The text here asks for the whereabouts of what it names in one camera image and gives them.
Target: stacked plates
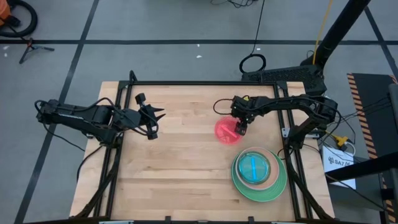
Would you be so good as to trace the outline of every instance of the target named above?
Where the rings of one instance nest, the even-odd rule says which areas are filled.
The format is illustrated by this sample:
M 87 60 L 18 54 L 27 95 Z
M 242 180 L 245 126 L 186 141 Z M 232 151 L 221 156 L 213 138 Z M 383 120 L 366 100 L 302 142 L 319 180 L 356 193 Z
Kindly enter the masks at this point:
M 240 152 L 235 157 L 231 172 L 235 187 L 253 201 L 274 200 L 286 186 L 287 174 L 281 159 L 261 147 Z

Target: wooden table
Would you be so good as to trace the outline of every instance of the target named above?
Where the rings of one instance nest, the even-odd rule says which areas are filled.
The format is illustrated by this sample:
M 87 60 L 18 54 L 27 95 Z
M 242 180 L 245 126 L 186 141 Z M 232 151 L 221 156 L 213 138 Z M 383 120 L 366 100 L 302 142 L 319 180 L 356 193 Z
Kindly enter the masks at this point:
M 117 86 L 118 82 L 103 82 L 99 97 L 115 99 Z M 288 83 L 288 88 L 289 95 L 304 93 L 302 83 Z M 280 197 L 259 203 L 243 197 L 231 180 L 231 163 L 239 151 L 252 146 L 274 153 L 282 149 L 277 112 L 258 116 L 237 145 L 222 145 L 214 135 L 214 125 L 221 118 L 212 109 L 216 100 L 234 95 L 273 98 L 273 87 L 133 86 L 132 96 L 138 93 L 145 93 L 146 103 L 165 108 L 166 116 L 159 121 L 156 140 L 148 141 L 132 131 L 125 133 L 113 220 L 164 220 L 168 215 L 172 220 L 247 221 L 248 216 L 255 221 L 295 220 L 289 183 Z M 217 110 L 230 112 L 230 103 L 221 102 Z M 137 109 L 134 97 L 130 105 Z M 296 124 L 307 118 L 302 111 L 294 110 L 293 115 Z M 285 112 L 284 121 L 289 126 Z M 316 140 L 307 139 L 305 143 L 318 147 Z M 85 156 L 97 147 L 97 141 L 89 140 Z M 76 215 L 95 193 L 104 152 L 102 149 L 96 153 L 82 167 L 70 215 Z M 307 146 L 301 153 L 309 191 L 327 214 L 334 217 L 319 153 Z M 297 194 L 301 216 L 305 217 L 298 187 Z M 107 196 L 105 192 L 101 214 Z

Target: yellow cable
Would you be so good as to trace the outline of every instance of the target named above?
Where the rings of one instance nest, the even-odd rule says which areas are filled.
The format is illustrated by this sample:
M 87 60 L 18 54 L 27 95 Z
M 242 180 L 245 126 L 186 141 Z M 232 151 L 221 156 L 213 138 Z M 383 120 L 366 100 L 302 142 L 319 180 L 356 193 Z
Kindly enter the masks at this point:
M 330 11 L 331 4 L 332 4 L 332 3 L 333 3 L 333 0 L 329 0 L 328 10 L 326 10 L 326 14 L 325 14 L 325 16 L 323 17 L 323 22 L 322 22 L 321 29 L 320 29 L 320 31 L 319 31 L 319 33 L 318 33 L 317 42 L 315 43 L 315 50 L 313 51 L 313 59 L 312 59 L 312 64 L 313 64 L 313 65 L 315 65 L 315 57 L 317 56 L 318 42 L 319 42 L 319 39 L 321 38 L 321 35 L 322 35 L 322 32 L 323 32 L 323 28 L 324 28 L 324 26 L 325 26 L 326 19 L 328 18 L 329 11 Z

